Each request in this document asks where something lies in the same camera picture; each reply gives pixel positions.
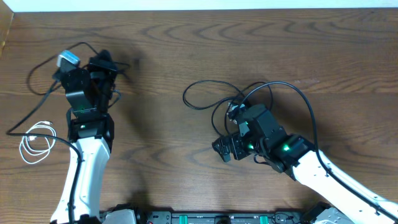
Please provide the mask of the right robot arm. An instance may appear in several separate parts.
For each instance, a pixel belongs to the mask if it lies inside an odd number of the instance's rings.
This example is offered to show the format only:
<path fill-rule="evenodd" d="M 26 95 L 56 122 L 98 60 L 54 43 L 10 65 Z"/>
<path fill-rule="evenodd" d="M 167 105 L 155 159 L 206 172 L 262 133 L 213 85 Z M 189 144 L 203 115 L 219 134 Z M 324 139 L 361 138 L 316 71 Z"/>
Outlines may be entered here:
<path fill-rule="evenodd" d="M 257 154 L 278 173 L 316 191 L 354 223 L 397 223 L 397 204 L 344 173 L 314 143 L 287 134 L 265 105 L 235 106 L 238 132 L 213 142 L 225 162 Z"/>

